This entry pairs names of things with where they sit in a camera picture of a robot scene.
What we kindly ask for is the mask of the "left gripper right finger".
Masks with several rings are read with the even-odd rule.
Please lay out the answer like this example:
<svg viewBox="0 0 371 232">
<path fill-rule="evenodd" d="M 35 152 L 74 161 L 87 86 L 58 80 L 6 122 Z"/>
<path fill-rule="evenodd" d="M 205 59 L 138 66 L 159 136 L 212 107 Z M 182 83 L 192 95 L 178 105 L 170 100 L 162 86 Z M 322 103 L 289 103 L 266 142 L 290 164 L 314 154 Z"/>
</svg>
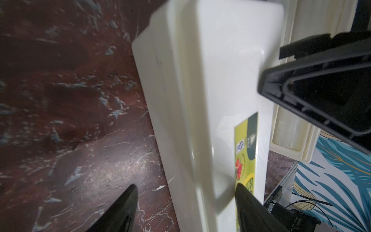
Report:
<svg viewBox="0 0 371 232">
<path fill-rule="evenodd" d="M 241 183 L 236 186 L 235 201 L 242 232 L 288 231 Z"/>
</svg>

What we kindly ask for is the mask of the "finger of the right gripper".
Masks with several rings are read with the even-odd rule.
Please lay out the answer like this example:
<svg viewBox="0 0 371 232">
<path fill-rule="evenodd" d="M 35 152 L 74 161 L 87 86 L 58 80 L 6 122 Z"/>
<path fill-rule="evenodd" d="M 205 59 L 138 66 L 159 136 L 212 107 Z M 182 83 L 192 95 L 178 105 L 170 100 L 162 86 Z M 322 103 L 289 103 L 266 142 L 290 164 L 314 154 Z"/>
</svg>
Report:
<svg viewBox="0 0 371 232">
<path fill-rule="evenodd" d="M 371 151 L 371 33 L 314 35 L 280 48 L 258 93 L 363 153 Z"/>
</svg>

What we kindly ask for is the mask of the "white wrap dispenser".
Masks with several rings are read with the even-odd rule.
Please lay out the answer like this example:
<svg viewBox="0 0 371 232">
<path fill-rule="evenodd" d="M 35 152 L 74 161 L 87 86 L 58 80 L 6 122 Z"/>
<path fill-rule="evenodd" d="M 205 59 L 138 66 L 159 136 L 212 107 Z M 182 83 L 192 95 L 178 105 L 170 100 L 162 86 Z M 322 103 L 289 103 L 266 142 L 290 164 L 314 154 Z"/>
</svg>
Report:
<svg viewBox="0 0 371 232">
<path fill-rule="evenodd" d="M 264 201 L 268 155 L 309 162 L 319 128 L 300 151 L 272 142 L 287 111 L 258 93 L 264 69 L 292 61 L 298 1 L 166 1 L 132 44 L 179 228 L 237 232 L 234 188 Z"/>
</svg>

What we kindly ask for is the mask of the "short plastic wrap roll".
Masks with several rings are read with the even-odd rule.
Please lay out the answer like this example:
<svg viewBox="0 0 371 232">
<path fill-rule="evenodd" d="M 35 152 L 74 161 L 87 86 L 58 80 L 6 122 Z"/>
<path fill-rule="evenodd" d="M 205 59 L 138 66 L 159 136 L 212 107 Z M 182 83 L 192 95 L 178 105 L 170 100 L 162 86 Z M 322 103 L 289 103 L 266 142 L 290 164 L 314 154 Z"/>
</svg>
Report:
<svg viewBox="0 0 371 232">
<path fill-rule="evenodd" d="M 308 123 L 288 111 L 280 111 L 273 133 L 275 145 L 300 151 L 305 142 Z"/>
</svg>

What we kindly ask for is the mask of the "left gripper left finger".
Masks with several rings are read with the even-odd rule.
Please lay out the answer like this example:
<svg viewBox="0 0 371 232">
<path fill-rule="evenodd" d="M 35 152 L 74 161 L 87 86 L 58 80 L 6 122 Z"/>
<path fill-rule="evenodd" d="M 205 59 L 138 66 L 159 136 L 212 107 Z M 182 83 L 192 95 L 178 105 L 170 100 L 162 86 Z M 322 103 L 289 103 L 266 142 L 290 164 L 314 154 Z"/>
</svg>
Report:
<svg viewBox="0 0 371 232">
<path fill-rule="evenodd" d="M 87 232 L 132 232 L 138 205 L 138 188 L 131 184 Z"/>
</svg>

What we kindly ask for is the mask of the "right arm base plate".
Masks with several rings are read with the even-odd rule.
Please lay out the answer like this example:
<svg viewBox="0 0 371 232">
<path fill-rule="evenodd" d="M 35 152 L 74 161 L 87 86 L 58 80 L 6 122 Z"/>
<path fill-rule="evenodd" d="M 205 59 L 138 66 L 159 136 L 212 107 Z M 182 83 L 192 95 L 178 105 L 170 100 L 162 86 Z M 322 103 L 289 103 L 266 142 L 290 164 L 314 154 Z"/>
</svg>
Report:
<svg viewBox="0 0 371 232">
<path fill-rule="evenodd" d="M 282 186 L 279 185 L 270 194 L 264 203 L 267 210 L 290 232 L 314 232 L 316 227 L 321 224 L 320 220 L 296 209 L 288 209 L 279 204 L 279 200 L 283 196 L 282 190 Z"/>
</svg>

